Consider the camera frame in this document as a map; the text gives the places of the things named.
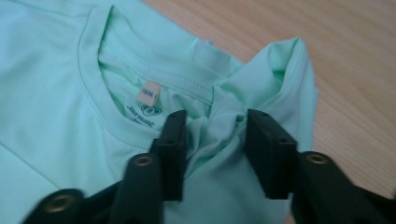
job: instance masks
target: t-shirt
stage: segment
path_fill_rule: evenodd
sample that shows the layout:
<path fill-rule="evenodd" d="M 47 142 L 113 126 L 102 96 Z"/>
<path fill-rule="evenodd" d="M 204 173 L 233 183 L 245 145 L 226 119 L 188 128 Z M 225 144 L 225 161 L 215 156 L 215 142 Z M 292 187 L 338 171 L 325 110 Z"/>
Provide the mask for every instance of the t-shirt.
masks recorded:
<path fill-rule="evenodd" d="M 48 194 L 86 196 L 122 178 L 167 115 L 188 111 L 183 202 L 164 223 L 282 223 L 290 201 L 265 198 L 242 149 L 248 108 L 310 150 L 317 90 L 304 42 L 250 62 L 145 4 L 0 2 L 0 223 L 20 223 Z M 136 97 L 161 86 L 153 106 Z"/>

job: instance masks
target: black logo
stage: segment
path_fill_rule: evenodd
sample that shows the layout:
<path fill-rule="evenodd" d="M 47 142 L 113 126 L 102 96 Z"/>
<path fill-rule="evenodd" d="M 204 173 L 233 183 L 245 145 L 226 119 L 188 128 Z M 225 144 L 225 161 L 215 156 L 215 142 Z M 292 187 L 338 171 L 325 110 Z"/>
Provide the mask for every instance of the black logo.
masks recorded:
<path fill-rule="evenodd" d="M 142 112 L 145 116 L 157 116 L 161 114 L 162 111 L 160 108 L 154 106 L 143 105 Z"/>

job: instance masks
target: beige tag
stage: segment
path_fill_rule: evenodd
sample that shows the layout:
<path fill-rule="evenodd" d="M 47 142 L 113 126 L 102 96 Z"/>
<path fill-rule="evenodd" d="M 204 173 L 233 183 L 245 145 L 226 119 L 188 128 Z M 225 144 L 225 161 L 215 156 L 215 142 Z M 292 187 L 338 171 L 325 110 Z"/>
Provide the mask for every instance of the beige tag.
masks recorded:
<path fill-rule="evenodd" d="M 160 84 L 147 81 L 139 94 L 137 94 L 137 100 L 145 105 L 154 106 L 157 96 L 160 95 L 160 90 Z"/>

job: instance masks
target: wooden surface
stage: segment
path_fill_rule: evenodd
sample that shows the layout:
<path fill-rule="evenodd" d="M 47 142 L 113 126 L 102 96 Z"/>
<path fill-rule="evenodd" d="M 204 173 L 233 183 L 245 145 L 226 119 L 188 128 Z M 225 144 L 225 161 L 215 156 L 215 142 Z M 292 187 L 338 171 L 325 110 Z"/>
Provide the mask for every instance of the wooden surface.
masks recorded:
<path fill-rule="evenodd" d="M 270 42 L 301 36 L 320 91 L 313 149 L 332 157 L 356 185 L 393 196 L 396 1 L 146 2 L 244 62 Z"/>

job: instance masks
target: crew neckline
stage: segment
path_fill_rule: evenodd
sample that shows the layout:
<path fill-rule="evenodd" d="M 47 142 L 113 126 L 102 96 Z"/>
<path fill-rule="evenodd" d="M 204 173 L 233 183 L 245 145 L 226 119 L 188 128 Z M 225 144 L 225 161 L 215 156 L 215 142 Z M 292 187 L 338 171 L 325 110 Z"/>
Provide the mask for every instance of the crew neckline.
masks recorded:
<path fill-rule="evenodd" d="M 147 127 L 137 131 L 135 123 L 125 118 L 115 106 L 99 66 L 102 41 L 106 41 L 125 64 L 142 71 L 147 80 L 161 83 L 207 105 L 213 103 L 214 84 L 227 77 L 149 46 L 134 33 L 115 7 L 93 7 L 78 45 L 82 85 L 106 128 L 121 141 L 142 150 L 147 149 L 151 138 L 161 132 Z"/>

